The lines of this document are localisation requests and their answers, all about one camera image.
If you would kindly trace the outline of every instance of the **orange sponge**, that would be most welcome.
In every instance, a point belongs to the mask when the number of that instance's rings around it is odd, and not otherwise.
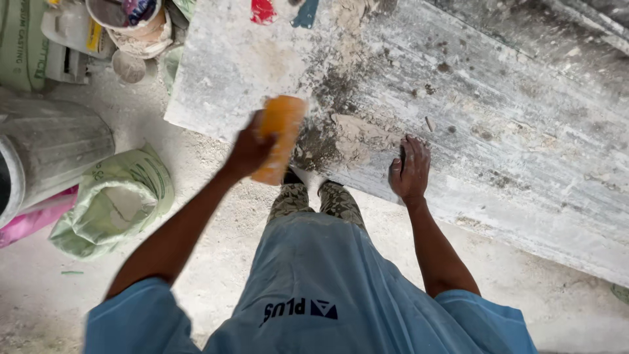
[[[264,138],[277,133],[277,141],[269,158],[251,175],[254,181],[272,186],[282,183],[306,107],[305,101],[291,96],[278,96],[266,102],[258,135]]]

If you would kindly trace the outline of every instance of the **patterned pants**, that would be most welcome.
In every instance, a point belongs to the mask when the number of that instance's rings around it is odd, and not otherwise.
[[[336,183],[326,182],[319,189],[319,197],[321,197],[321,210],[319,212],[356,224],[366,231],[360,209],[358,209],[358,205],[350,192],[345,188]],[[303,183],[282,185],[279,195],[271,206],[267,223],[278,217],[296,212],[315,212],[308,206],[306,185]]]

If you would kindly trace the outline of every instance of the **foot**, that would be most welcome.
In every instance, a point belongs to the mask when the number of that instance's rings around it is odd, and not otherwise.
[[[283,185],[290,185],[291,183],[304,184],[304,182],[301,180],[301,178],[297,177],[295,172],[290,167],[288,167],[288,168],[286,168],[286,173],[284,174],[284,179],[282,180],[282,184]]]

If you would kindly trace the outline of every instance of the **blue shirt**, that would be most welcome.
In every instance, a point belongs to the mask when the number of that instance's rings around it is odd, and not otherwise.
[[[296,213],[267,225],[231,318],[201,351],[158,278],[95,307],[85,353],[536,353],[519,310],[464,290],[431,298],[354,224]]]

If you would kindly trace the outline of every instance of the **hand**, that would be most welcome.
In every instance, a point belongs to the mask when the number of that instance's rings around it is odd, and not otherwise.
[[[407,135],[401,141],[404,147],[404,165],[395,158],[391,164],[391,188],[406,206],[425,202],[424,192],[428,186],[430,150],[426,142]]]
[[[240,131],[236,144],[225,165],[221,169],[236,180],[240,180],[255,172],[269,157],[271,149],[277,140],[272,134],[265,139],[258,137],[257,129],[262,119],[263,110],[253,113],[246,128]]]

